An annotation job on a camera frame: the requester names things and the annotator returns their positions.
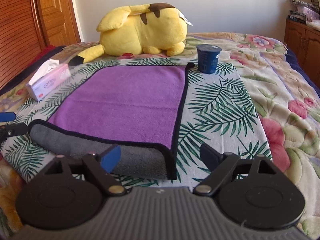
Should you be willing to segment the folded floral cloth on cabinet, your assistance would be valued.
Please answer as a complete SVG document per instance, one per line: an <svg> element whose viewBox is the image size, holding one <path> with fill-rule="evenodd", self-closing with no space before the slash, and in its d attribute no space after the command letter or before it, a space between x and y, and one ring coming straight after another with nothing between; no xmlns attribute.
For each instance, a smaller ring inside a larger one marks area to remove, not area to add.
<svg viewBox="0 0 320 240"><path fill-rule="evenodd" d="M311 22L307 22L307 26L317 31L320 31L320 20L313 20Z"/></svg>

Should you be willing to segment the stack of boxes on cabinet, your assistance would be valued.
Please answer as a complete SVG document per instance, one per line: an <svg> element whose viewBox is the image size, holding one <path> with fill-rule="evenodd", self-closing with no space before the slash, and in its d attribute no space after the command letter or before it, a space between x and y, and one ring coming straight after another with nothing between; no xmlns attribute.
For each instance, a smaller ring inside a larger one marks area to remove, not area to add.
<svg viewBox="0 0 320 240"><path fill-rule="evenodd" d="M289 0L291 10L287 16L288 20L309 24L319 21L319 9L310 3L301 0Z"/></svg>

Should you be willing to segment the palm leaf patterned cloth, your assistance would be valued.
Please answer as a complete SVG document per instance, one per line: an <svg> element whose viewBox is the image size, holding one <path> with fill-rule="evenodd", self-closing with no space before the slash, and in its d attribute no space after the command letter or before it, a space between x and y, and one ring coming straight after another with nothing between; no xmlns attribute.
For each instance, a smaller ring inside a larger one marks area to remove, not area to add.
<svg viewBox="0 0 320 240"><path fill-rule="evenodd" d="M16 110L16 122L48 120L60 103L90 77L103 69L123 70L126 66L161 66L169 68L187 64L187 59L152 57L130 60L99 60L73 67L71 79L54 89L42 101L26 99ZM187 96L177 139L177 179L165 181L143 179L114 171L125 187L188 186L193 187L209 174L200 159L200 146L207 143L220 153L233 152L242 159L262 154L271 157L270 147L254 103L236 68L220 62L214 74L202 74L197 68L188 71Z"/></svg>

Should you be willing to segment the wooden louvered wardrobe door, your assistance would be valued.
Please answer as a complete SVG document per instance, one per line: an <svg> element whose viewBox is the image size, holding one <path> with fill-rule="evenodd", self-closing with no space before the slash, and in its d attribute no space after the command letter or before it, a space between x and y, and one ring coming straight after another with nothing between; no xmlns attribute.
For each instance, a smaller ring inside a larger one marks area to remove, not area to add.
<svg viewBox="0 0 320 240"><path fill-rule="evenodd" d="M46 47L36 0L1 0L1 87Z"/></svg>

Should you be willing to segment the pink tissue box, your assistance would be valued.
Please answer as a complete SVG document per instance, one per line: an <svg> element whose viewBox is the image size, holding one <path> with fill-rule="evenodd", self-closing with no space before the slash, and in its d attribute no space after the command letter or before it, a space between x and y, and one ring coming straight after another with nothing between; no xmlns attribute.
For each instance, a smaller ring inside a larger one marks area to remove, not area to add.
<svg viewBox="0 0 320 240"><path fill-rule="evenodd" d="M71 73L67 63L50 59L39 67L25 86L30 97L39 102L70 77Z"/></svg>

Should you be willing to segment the yellow Pikachu plush toy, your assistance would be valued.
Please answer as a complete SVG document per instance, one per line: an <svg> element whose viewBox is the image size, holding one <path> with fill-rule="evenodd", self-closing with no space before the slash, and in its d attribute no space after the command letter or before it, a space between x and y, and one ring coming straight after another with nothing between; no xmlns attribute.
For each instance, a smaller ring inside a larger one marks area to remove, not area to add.
<svg viewBox="0 0 320 240"><path fill-rule="evenodd" d="M91 62L104 54L159 54L176 56L192 23L168 3L127 5L109 11L97 26L99 43L73 57L69 65Z"/></svg>

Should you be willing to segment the floral bed blanket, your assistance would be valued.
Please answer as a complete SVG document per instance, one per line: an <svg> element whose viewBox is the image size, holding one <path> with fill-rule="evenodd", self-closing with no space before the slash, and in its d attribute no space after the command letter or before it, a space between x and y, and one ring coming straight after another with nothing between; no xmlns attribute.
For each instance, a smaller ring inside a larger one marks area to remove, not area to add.
<svg viewBox="0 0 320 240"><path fill-rule="evenodd" d="M219 46L219 63L231 63L251 97L271 159L302 192L306 206L299 227L319 238L319 96L304 78L297 61L281 42L258 35L202 33L189 35L185 50L174 58L197 61L196 46ZM130 60L158 55L103 56L99 60ZM1 111L15 112L31 99L25 81L1 96Z"/></svg>

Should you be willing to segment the purple and grey towel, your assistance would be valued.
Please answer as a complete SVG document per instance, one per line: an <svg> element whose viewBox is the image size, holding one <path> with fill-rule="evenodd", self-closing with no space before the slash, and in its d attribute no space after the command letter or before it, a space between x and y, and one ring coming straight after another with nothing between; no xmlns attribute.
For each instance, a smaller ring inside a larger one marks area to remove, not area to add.
<svg viewBox="0 0 320 240"><path fill-rule="evenodd" d="M188 90L185 66L118 66L97 71L46 121L29 124L33 142L73 159L121 150L111 172L175 180L176 153Z"/></svg>

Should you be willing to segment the dark navy red blanket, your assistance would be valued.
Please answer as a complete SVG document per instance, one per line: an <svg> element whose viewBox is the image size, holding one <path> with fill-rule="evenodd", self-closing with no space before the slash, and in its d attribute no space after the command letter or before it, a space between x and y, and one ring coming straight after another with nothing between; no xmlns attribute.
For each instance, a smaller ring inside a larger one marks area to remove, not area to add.
<svg viewBox="0 0 320 240"><path fill-rule="evenodd" d="M26 79L32 72L37 70L41 64L50 59L55 54L61 52L65 46L52 46L49 45L43 51L41 51L31 63L20 74L16 75L9 83L7 83L2 89L0 95L5 94L9 90L19 85L24 79Z"/></svg>

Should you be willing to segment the wooden room door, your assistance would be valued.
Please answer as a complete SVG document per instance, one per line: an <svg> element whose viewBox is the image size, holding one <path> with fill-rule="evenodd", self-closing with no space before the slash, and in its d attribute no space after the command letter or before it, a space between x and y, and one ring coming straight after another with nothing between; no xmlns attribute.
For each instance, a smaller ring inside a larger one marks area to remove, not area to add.
<svg viewBox="0 0 320 240"><path fill-rule="evenodd" d="M80 42L72 0L36 0L46 45Z"/></svg>

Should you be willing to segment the dark blue plastic cup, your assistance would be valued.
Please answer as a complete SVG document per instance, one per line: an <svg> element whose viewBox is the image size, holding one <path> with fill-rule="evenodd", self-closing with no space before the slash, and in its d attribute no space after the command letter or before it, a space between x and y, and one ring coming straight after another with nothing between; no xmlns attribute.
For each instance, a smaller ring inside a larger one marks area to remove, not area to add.
<svg viewBox="0 0 320 240"><path fill-rule="evenodd" d="M214 74L222 49L211 44L199 44L196 49L199 71L204 74Z"/></svg>

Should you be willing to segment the brown wooden cabinet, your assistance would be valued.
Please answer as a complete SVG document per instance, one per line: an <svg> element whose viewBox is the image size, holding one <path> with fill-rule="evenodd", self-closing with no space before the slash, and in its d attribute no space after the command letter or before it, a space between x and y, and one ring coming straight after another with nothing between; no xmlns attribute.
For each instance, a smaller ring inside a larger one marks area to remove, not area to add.
<svg viewBox="0 0 320 240"><path fill-rule="evenodd" d="M319 31L287 19L284 43L296 55L304 73L319 88Z"/></svg>

